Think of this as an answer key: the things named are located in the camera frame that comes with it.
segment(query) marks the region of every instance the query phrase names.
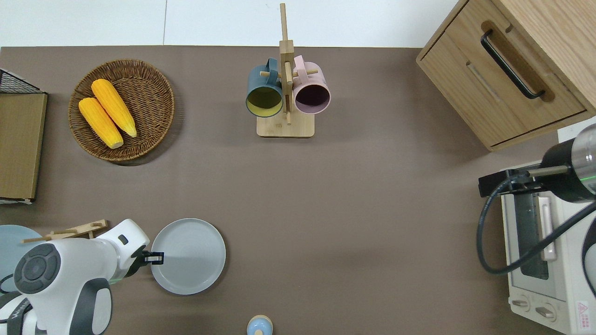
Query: round woven basket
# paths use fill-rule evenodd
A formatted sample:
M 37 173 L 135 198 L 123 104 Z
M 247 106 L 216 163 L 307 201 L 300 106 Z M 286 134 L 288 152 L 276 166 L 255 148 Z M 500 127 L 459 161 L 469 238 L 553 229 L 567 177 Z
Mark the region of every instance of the round woven basket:
M 130 137 L 119 129 L 124 144 L 110 149 L 91 129 L 79 111 L 79 101 L 93 97 L 91 83 L 109 80 L 135 121 L 137 136 Z M 141 60 L 114 60 L 89 72 L 75 87 L 69 104 L 69 125 L 74 138 L 90 155 L 112 162 L 123 162 L 143 156 L 166 136 L 174 117 L 174 93 L 159 70 Z

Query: yellow corn cob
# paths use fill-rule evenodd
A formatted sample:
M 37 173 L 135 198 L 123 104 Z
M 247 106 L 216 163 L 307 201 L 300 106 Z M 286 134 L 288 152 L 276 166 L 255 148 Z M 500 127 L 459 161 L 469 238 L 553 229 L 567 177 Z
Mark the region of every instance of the yellow corn cob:
M 91 90 L 114 123 L 131 137 L 136 137 L 135 121 L 111 82 L 97 79 L 91 84 Z
M 97 99 L 84 98 L 79 101 L 79 110 L 93 131 L 110 149 L 122 146 L 122 135 Z

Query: oven door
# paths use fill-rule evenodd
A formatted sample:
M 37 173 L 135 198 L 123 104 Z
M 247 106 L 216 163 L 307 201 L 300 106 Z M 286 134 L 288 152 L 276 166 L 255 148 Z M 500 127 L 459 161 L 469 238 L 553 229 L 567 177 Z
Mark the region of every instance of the oven door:
M 519 259 L 560 225 L 555 195 L 551 192 L 507 194 L 502 198 L 507 262 Z M 511 272 L 511 285 L 561 301 L 566 300 L 560 238 L 540 255 Z

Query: mug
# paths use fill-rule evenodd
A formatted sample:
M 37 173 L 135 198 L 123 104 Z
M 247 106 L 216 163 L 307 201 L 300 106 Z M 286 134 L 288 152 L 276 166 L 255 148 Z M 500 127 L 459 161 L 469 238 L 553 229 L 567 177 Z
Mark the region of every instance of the mug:
M 327 82 L 319 65 L 313 62 L 304 62 L 302 56 L 294 57 L 296 67 L 294 72 L 298 77 L 293 79 L 294 105 L 302 113 L 318 114 L 329 106 L 331 94 L 327 87 Z M 309 70 L 317 70 L 317 73 L 307 74 Z
M 260 73 L 268 72 L 269 76 Z M 278 78 L 277 60 L 269 58 L 266 65 L 259 65 L 249 74 L 249 89 L 246 108 L 258 117 L 270 117 L 280 112 L 283 106 L 281 80 Z

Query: black drawer handle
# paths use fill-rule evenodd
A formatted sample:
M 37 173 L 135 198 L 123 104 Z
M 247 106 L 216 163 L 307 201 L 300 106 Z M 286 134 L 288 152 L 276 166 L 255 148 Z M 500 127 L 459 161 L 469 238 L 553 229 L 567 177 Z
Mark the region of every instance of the black drawer handle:
M 509 66 L 509 64 L 507 64 L 507 62 L 503 59 L 503 57 L 501 57 L 501 55 L 499 55 L 499 53 L 496 51 L 496 49 L 488 41 L 488 36 L 490 36 L 491 33 L 492 33 L 492 29 L 489 29 L 484 35 L 482 35 L 482 38 L 480 39 L 480 44 L 482 44 L 482 47 L 484 47 L 486 52 L 488 52 L 488 54 L 491 55 L 492 59 L 495 60 L 495 62 L 497 63 L 497 65 L 499 65 L 501 70 L 503 70 L 503 72 L 505 72 L 505 74 L 509 77 L 509 79 L 511 79 L 513 84 L 515 84 L 517 89 L 519 89 L 520 92 L 526 98 L 536 99 L 536 98 L 539 98 L 541 95 L 543 95 L 545 93 L 544 90 L 542 90 L 538 93 L 532 92 L 526 86 L 526 84 L 519 78 L 517 73 L 515 73 L 513 71 L 513 69 Z

